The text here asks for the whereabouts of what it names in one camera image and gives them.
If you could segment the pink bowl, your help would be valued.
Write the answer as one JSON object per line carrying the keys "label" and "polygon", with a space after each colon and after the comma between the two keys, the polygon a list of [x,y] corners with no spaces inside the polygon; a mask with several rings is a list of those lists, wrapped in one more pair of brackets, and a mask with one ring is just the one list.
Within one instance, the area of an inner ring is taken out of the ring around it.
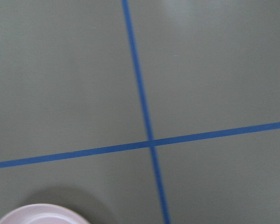
{"label": "pink bowl", "polygon": [[5,214],[0,224],[89,224],[84,217],[65,207],[38,203],[19,207]]}

